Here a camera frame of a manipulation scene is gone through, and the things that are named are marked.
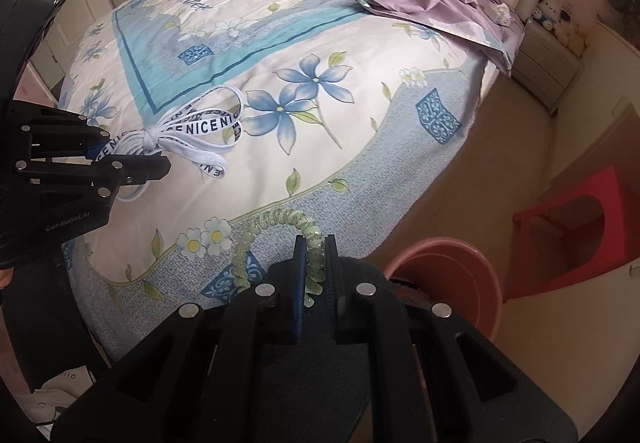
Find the left hand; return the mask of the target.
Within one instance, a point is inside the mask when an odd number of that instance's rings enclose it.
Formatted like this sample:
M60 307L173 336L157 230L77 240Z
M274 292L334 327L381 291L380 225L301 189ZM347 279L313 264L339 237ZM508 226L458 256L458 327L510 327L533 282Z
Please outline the left hand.
M6 288L7 285L12 281L14 275L14 268L1 270L0 271L0 289Z

